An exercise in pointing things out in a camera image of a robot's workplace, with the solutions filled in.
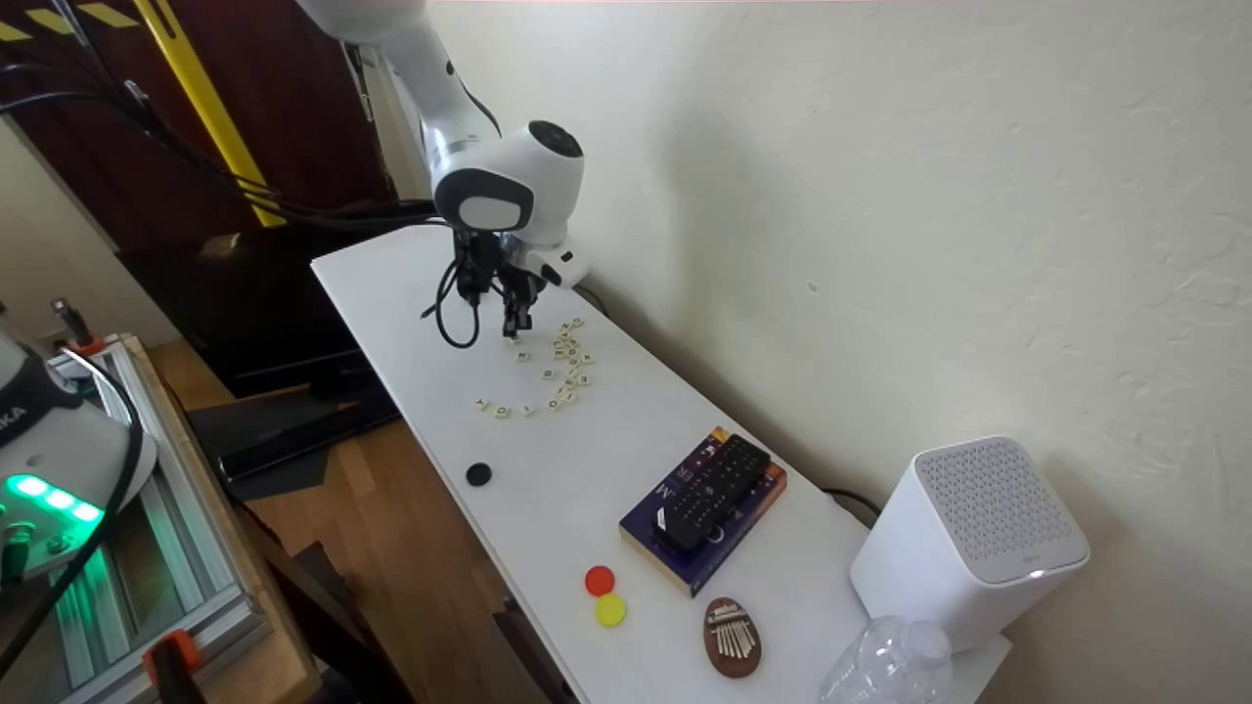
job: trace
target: small black object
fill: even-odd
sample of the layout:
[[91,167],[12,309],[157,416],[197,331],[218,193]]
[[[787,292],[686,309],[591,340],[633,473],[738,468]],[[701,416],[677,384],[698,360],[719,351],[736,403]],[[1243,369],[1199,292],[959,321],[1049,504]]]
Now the small black object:
[[93,331],[88,327],[88,315],[65,297],[56,297],[52,309],[64,315],[71,345],[84,348],[93,340]]
[[488,468],[484,461],[474,461],[474,465],[464,468],[464,480],[471,480],[471,485],[488,485],[488,480],[492,480],[492,468]]
[[772,452],[732,435],[708,465],[665,504],[665,536],[681,550],[698,550],[727,514],[751,493],[772,465]]

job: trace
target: green light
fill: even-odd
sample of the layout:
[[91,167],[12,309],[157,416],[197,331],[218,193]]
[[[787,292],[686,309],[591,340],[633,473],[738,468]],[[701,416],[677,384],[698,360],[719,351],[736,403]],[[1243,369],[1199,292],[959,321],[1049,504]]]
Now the green light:
[[71,510],[76,504],[76,497],[71,493],[64,493],[64,489],[52,489],[48,497],[43,497],[43,504],[52,504],[52,510]]
[[9,477],[9,489],[21,493],[21,497],[43,497],[48,480],[16,473],[16,477]]
[[76,520],[93,523],[93,520],[102,520],[102,510],[80,502]]

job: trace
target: black cable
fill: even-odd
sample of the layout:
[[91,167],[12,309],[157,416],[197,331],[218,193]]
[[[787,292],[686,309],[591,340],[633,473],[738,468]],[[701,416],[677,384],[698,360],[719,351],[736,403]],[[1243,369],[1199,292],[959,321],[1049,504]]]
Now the black cable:
[[458,274],[463,274],[463,262],[453,257],[453,262],[444,271],[437,291],[433,291],[433,304],[421,309],[421,315],[433,314],[433,327],[437,327],[437,338],[444,338],[450,348],[474,348],[474,345],[476,345],[476,331],[483,331],[476,300],[471,300],[471,314],[474,314],[474,331],[471,331],[471,340],[450,338],[448,326],[444,326],[444,300],[458,291]]
[[64,69],[48,61],[0,61],[0,74],[64,74]]
[[247,180],[247,176],[234,176],[218,163],[213,163],[209,158],[198,158],[197,147],[179,146],[172,134],[165,134],[161,125],[151,128],[149,122],[141,122],[132,108],[119,107],[119,99],[108,95],[99,95],[99,91],[48,91],[48,95],[28,95],[28,99],[16,99],[16,103],[0,103],[0,112],[21,112],[21,108],[38,108],[38,107],[56,107],[56,103],[80,103],[80,99],[93,99],[108,108],[119,108],[123,116],[138,122],[144,128],[144,138],[157,138],[165,147],[172,147],[175,158],[184,158],[184,163],[209,173],[209,176],[218,176],[223,188],[232,188],[244,203],[258,208],[258,211],[273,211],[290,223],[311,223],[311,227],[320,227],[320,229],[369,229],[369,223],[347,223],[347,218],[334,218],[334,216],[311,216],[307,208],[295,208],[286,203],[286,195]]
[[864,493],[852,493],[852,489],[821,489],[821,493],[830,493],[839,504],[860,504],[864,514],[867,514],[867,520],[860,520],[860,523],[873,523],[886,510],[877,504],[877,502],[867,502]]
[[108,61],[102,60],[102,49],[93,46],[91,27],[84,22],[80,8],[71,0],[52,0],[52,8],[71,22],[76,43],[91,60],[91,66],[102,74],[107,91],[119,91],[123,83],[108,69]]
[[21,112],[21,108],[37,108],[37,107],[56,107],[56,103],[80,103],[80,99],[108,103],[99,91],[48,91],[48,95],[28,95],[28,99],[16,99],[16,103],[0,103],[0,112]]
[[115,388],[115,394],[123,399],[129,426],[127,426],[127,452],[123,452],[123,473],[115,480],[108,504],[102,523],[88,536],[88,545],[76,550],[76,560],[64,566],[64,576],[52,583],[52,590],[43,596],[43,601],[28,614],[28,623],[16,630],[16,637],[9,637],[5,652],[0,652],[0,680],[9,675],[9,669],[16,666],[16,658],[30,645],[30,637],[38,632],[43,619],[56,610],[56,601],[71,590],[71,583],[84,576],[84,566],[91,564],[91,555],[107,545],[107,536],[119,523],[119,514],[127,504],[129,480],[141,465],[141,451],[144,451],[144,435],[141,435],[141,416],[132,407],[132,399],[127,394],[127,388],[93,360],[65,351],[71,360],[80,360],[84,369],[91,369],[99,378],[107,378]]

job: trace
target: small objects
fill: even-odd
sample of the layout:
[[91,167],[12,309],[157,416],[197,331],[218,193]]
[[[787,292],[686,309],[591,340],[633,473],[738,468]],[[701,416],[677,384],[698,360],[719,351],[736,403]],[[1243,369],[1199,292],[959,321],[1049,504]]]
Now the small objects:
[[622,596],[595,600],[595,623],[605,630],[617,630],[626,623],[629,606]]
[[471,468],[464,468],[464,480],[476,489],[476,485],[488,485],[492,480],[492,465],[484,465],[484,461],[474,461]]
[[761,669],[763,640],[736,600],[712,600],[703,610],[703,652],[717,673],[738,680]]
[[616,576],[612,566],[595,564],[595,566],[582,576],[582,585],[588,585],[588,596],[601,600],[601,596],[612,596],[612,590],[617,585],[617,576]]
[[552,338],[552,360],[543,357],[543,348],[519,348],[517,340],[508,340],[517,362],[531,362],[531,371],[543,378],[543,390],[548,399],[511,399],[511,403],[500,403],[500,399],[476,399],[476,409],[498,418],[498,421],[511,421],[511,418],[548,418],[565,407],[574,407],[588,399],[588,388],[591,388],[591,357],[582,351],[574,327],[582,327],[588,321],[582,315],[571,315],[561,326],[561,331]]

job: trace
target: white wall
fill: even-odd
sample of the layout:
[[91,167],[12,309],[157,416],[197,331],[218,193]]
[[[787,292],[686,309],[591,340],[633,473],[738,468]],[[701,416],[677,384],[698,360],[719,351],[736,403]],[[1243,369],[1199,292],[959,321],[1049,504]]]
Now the white wall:
[[1252,699],[1252,3],[508,3],[433,18],[591,152],[612,309],[817,480],[1021,437],[1097,564],[990,699]]
[[102,227],[0,122],[0,300],[28,338],[64,331],[52,297],[71,297],[99,331],[172,340],[172,326],[123,271]]

